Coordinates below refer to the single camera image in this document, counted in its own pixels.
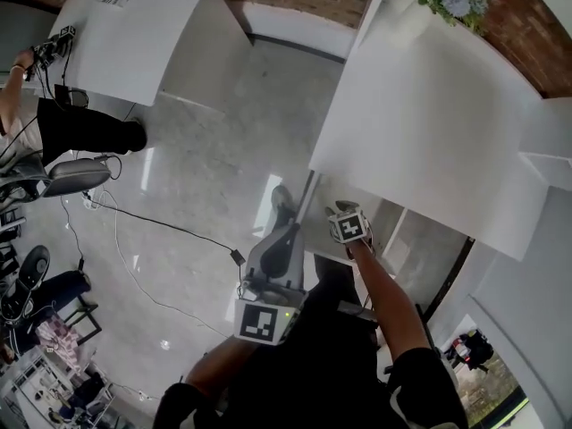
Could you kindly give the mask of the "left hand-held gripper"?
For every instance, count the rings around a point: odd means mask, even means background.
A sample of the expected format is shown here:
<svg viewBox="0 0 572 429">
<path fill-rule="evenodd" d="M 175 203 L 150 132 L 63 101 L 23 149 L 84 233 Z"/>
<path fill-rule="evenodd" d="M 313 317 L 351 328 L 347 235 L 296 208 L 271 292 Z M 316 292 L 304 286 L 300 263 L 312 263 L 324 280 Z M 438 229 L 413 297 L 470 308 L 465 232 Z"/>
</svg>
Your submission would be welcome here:
<svg viewBox="0 0 572 429">
<path fill-rule="evenodd" d="M 285 342 L 307 298 L 304 255 L 297 223 L 273 231 L 253 247 L 235 303 L 235 337 L 273 346 Z"/>
</svg>

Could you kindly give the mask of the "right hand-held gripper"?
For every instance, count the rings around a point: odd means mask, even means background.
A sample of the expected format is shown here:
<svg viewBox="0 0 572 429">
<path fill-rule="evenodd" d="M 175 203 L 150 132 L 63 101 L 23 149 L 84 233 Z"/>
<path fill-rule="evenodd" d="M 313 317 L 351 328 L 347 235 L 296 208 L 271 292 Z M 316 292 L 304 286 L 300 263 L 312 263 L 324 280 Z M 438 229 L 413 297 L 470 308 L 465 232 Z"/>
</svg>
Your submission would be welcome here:
<svg viewBox="0 0 572 429">
<path fill-rule="evenodd" d="M 335 242 L 344 246 L 348 258 L 354 257 L 349 248 L 349 244 L 353 242 L 362 242 L 374 253 L 373 232 L 361 209 L 350 209 L 338 213 L 328 209 L 327 221 L 331 237 Z"/>
</svg>

